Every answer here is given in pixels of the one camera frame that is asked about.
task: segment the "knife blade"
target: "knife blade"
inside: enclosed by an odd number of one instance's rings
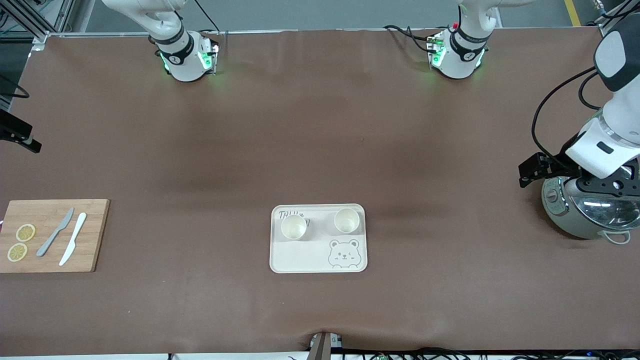
[[[67,245],[65,254],[62,255],[62,259],[60,259],[60,264],[58,264],[58,266],[64,265],[67,262],[67,260],[69,260],[69,257],[76,249],[76,238],[78,236],[78,233],[80,232],[80,229],[82,228],[82,225],[84,224],[85,219],[86,219],[86,213],[80,213],[80,215],[78,215],[78,220],[76,221],[76,227],[74,228],[74,233],[71,235],[71,239],[69,240],[69,245]]]
[[[42,246],[38,249],[38,252],[36,252],[36,256],[44,256],[47,250],[49,250],[49,247],[51,246],[53,239],[56,238],[56,236],[60,231],[64,230],[64,228],[66,228],[67,225],[69,225],[69,222],[71,221],[71,217],[73,216],[73,214],[74,214],[74,208],[70,208],[69,212],[65,215],[65,218],[62,219],[62,221],[60,222],[60,225],[58,225],[58,227],[53,231],[53,234],[51,234],[51,236],[47,239],[47,241],[45,241],[45,243],[42,244]]]

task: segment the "tabletop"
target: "tabletop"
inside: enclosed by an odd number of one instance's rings
[[[111,206],[95,272],[0,275],[0,355],[288,351],[319,331],[373,349],[640,347],[640,239],[577,240],[540,182],[518,187],[532,115],[593,65],[596,28],[498,29],[458,81],[387,31],[219,39],[218,74],[194,83],[144,37],[32,54],[12,113],[42,152],[0,145],[0,211]],[[578,85],[541,113],[552,151],[593,112]],[[271,210],[331,203],[364,207],[368,267],[273,273]]]

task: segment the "white cup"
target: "white cup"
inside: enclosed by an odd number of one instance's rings
[[[307,231],[307,221],[300,215],[289,215],[282,220],[280,230],[287,239],[297,240]]]
[[[333,224],[341,233],[350,234],[358,229],[360,215],[355,210],[344,208],[335,214]]]

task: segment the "wooden block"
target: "wooden block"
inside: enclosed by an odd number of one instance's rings
[[[41,258],[36,252],[60,225],[70,208],[75,208],[67,227],[60,231],[47,253]],[[0,273],[12,272],[92,272],[98,258],[100,241],[107,219],[109,201],[106,199],[78,200],[14,200],[4,216],[0,233]],[[86,220],[76,238],[76,249],[63,265],[60,259],[67,249],[69,239],[80,213],[86,213]],[[36,227],[35,236],[25,242],[28,251],[24,259],[12,263],[7,258],[9,248],[18,243],[15,232],[24,224]]]

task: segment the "bear drawing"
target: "bear drawing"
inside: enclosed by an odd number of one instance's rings
[[[341,243],[332,240],[329,243],[331,252],[329,253],[329,264],[333,268],[357,267],[362,261],[362,256],[358,252],[358,240],[352,239],[348,243]]]

